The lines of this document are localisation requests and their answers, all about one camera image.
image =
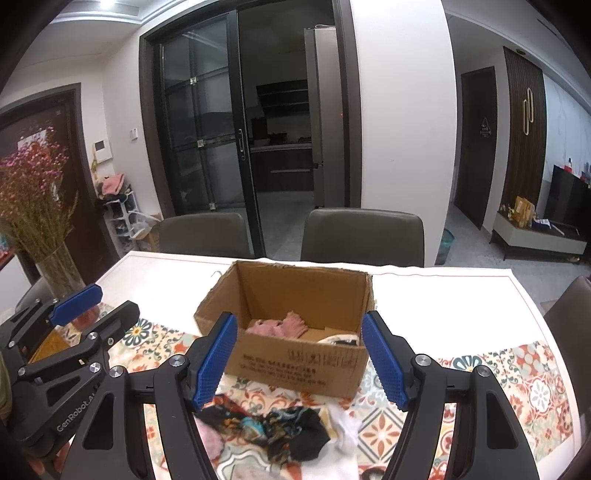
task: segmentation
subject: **floral pattern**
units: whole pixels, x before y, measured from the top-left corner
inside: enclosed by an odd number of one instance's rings
[[[458,356],[452,360],[452,365],[456,370],[471,372],[478,365],[482,365],[482,358],[480,358],[478,355]]]
[[[138,346],[147,340],[152,332],[152,323],[146,319],[139,319],[133,327],[123,336],[125,346]]]
[[[550,406],[550,389],[542,380],[536,378],[532,383],[530,390],[530,403],[540,413],[548,411]]]
[[[101,306],[101,316],[110,310],[108,306]],[[111,366],[123,365],[130,372],[155,368],[169,356],[185,353],[195,339],[192,335],[152,324],[144,319],[136,327],[142,332],[148,332],[148,335],[135,335],[139,336],[139,343],[134,343],[133,340],[128,344],[124,339],[111,347]],[[62,328],[60,333],[71,345],[77,343],[80,336],[72,326]],[[481,364],[490,367],[513,406],[536,461],[548,455],[573,434],[573,419],[564,381],[554,355],[546,344],[534,342],[498,352],[440,359],[438,362],[444,367],[464,371],[471,371]],[[330,437],[337,437],[324,407],[328,397],[228,375],[222,377],[217,392],[225,393],[242,408],[254,414],[265,414],[272,408],[299,405],[314,407],[319,409]],[[350,416],[361,421],[357,449],[359,473],[371,468],[385,469],[396,447],[406,414],[386,399],[371,361],[368,362],[355,397],[334,400]],[[166,478],[167,465],[155,407],[145,405],[144,414],[152,461],[162,470],[157,477]],[[445,477],[455,417],[456,405],[446,404],[430,480],[443,480]],[[266,452],[237,437],[226,438],[222,454],[212,464],[222,480],[231,480],[233,466],[237,464],[257,466],[283,479],[301,480],[298,464],[272,465],[267,460]]]

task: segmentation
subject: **crumpled fabric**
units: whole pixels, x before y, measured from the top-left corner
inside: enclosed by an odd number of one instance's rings
[[[117,195],[123,188],[124,182],[125,176],[122,173],[105,177],[102,182],[101,193],[103,195]]]
[[[220,456],[223,450],[223,440],[217,430],[214,430],[206,423],[199,419],[195,419],[197,424],[197,431],[201,437],[201,442],[207,452],[207,458],[213,460]]]
[[[359,480],[356,451],[361,421],[334,401],[326,407],[338,437],[322,447],[317,459],[302,463],[301,480]]]
[[[251,415],[226,395],[196,414],[222,434],[240,436],[267,450],[270,462],[304,462],[318,457],[330,440],[319,415],[308,407],[273,408],[267,415]]]
[[[232,480],[282,480],[282,477],[251,465],[236,465]]]
[[[308,331],[308,326],[296,312],[291,311],[283,320],[257,320],[246,331],[267,337],[299,338]]]

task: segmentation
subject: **white tabletop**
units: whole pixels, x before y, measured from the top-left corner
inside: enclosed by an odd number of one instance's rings
[[[132,251],[97,282],[103,301],[139,305],[141,316],[200,335],[193,314],[233,258]],[[314,265],[309,262],[284,262]],[[398,268],[330,264],[373,276],[376,309],[390,330],[433,358],[492,352],[544,340],[556,357],[573,416],[573,435],[538,463],[541,480],[555,480],[581,446],[579,411],[560,351],[541,313],[511,270]],[[449,332],[441,338],[441,326]]]

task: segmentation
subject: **kitchen counter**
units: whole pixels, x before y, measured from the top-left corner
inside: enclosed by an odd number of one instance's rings
[[[310,150],[312,142],[283,143],[277,145],[264,145],[262,147],[250,147],[251,152],[274,152],[280,150]]]

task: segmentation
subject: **pink clothing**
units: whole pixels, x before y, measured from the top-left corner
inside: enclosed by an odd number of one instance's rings
[[[223,450],[222,436],[198,418],[195,418],[195,423],[197,424],[197,431],[207,452],[207,458],[213,460],[219,457]]]
[[[117,175],[111,175],[110,177],[105,177],[103,180],[103,188],[101,190],[103,195],[117,195],[121,188],[123,188],[123,183],[125,181],[124,175],[122,173],[118,173]]]
[[[246,331],[267,337],[299,338],[308,327],[297,313],[289,312],[284,320],[257,320]]]

